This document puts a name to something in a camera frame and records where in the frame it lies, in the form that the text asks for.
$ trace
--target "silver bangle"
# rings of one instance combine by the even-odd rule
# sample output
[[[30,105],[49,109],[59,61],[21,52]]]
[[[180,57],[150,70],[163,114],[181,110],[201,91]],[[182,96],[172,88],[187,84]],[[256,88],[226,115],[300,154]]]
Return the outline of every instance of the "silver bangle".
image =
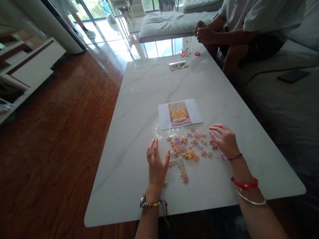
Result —
[[[262,205],[265,205],[265,204],[267,203],[267,200],[266,200],[266,198],[264,197],[264,195],[263,195],[263,197],[264,197],[264,201],[263,201],[263,202],[253,202],[253,201],[250,201],[248,198],[245,198],[243,195],[241,195],[241,193],[238,191],[237,188],[236,188],[236,192],[239,194],[239,196],[242,197],[242,199],[244,199],[246,202],[251,203],[251,204],[253,204],[253,205],[262,206]]]

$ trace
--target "smartphone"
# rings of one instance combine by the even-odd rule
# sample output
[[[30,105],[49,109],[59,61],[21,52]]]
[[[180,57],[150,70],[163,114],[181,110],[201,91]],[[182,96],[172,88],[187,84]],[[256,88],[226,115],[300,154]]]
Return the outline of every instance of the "smartphone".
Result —
[[[288,83],[294,83],[295,81],[307,75],[309,75],[309,72],[307,71],[292,70],[278,76],[277,79],[288,82]]]

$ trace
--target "cartoon chick illustration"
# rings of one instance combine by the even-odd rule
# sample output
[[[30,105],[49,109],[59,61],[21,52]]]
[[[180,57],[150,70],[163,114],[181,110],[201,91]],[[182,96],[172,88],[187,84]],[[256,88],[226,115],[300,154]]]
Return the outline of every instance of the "cartoon chick illustration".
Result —
[[[186,120],[186,112],[176,104],[175,109],[172,112],[173,122],[180,123]]]

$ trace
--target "forearm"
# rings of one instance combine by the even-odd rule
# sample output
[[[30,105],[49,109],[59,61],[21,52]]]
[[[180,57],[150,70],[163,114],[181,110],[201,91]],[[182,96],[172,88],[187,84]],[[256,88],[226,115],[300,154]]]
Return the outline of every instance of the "forearm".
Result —
[[[160,200],[161,189],[149,187],[146,190],[146,202],[155,203]],[[136,232],[136,239],[157,239],[159,235],[159,206],[144,208]]]
[[[251,184],[254,182],[247,163],[243,157],[230,161],[235,181]],[[241,194],[253,202],[263,202],[264,197],[258,187],[243,190]],[[288,238],[282,225],[268,206],[256,206],[244,201],[240,196],[239,205],[252,239],[254,238]]]
[[[244,32],[243,29],[237,29],[225,33],[216,32],[213,43],[221,45],[248,44],[256,36],[256,34],[257,32]]]
[[[226,22],[227,19],[225,17],[218,15],[211,23],[207,24],[207,27],[212,29],[214,32],[220,32],[221,29],[225,26]]]

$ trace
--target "wristwatch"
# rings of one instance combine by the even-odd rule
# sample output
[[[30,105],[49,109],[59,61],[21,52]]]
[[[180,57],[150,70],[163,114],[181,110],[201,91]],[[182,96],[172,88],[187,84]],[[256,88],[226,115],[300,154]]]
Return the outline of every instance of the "wristwatch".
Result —
[[[140,201],[140,208],[145,207],[145,202],[146,202],[146,194],[143,194],[141,201]]]

